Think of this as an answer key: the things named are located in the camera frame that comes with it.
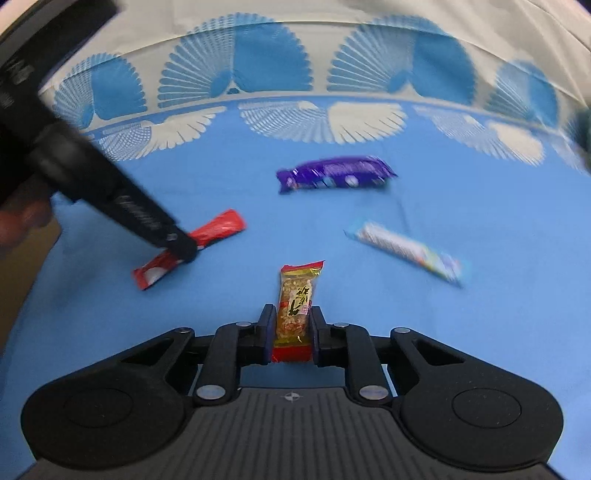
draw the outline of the hand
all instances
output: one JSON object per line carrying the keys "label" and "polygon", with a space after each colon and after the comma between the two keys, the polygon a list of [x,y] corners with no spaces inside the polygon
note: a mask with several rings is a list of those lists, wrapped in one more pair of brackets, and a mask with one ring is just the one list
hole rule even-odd
{"label": "hand", "polygon": [[51,220],[50,188],[31,177],[0,207],[0,258]]}

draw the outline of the granola bar wrapper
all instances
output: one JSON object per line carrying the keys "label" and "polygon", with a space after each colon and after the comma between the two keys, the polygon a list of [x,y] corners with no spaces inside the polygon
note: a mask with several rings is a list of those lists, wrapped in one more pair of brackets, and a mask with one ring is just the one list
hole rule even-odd
{"label": "granola bar wrapper", "polygon": [[312,347],[308,334],[308,312],[316,279],[324,262],[284,265],[272,359],[274,362],[306,362]]}
{"label": "granola bar wrapper", "polygon": [[445,253],[432,250],[427,245],[391,232],[383,226],[363,221],[345,232],[347,236],[379,248],[409,262],[457,286],[466,282],[466,263]]}

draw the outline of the white candy bar wrapper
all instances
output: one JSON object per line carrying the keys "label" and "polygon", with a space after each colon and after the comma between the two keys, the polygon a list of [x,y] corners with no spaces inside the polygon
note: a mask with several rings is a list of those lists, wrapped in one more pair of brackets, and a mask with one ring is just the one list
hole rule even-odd
{"label": "white candy bar wrapper", "polygon": [[362,222],[345,233],[360,242],[418,264],[450,283],[462,284],[465,265],[459,260],[450,255],[435,252],[427,245],[391,232],[377,223]]}

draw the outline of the purple candy wrapper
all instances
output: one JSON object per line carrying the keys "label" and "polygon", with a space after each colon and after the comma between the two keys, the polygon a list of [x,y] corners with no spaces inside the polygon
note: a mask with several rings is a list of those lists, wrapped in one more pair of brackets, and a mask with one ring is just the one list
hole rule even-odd
{"label": "purple candy wrapper", "polygon": [[293,170],[280,170],[281,193],[327,187],[380,187],[397,175],[378,157],[360,155],[314,160]]}

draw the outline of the circular pad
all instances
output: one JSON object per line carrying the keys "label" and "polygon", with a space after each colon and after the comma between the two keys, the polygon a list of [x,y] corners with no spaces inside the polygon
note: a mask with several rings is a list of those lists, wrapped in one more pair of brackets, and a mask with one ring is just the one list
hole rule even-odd
{"label": "circular pad", "polygon": [[521,405],[511,395],[491,388],[466,390],[453,399],[453,411],[469,425],[499,429],[521,415]]}
{"label": "circular pad", "polygon": [[102,470],[160,450],[183,423],[182,397],[149,368],[117,364],[37,390],[21,416],[36,457]]}

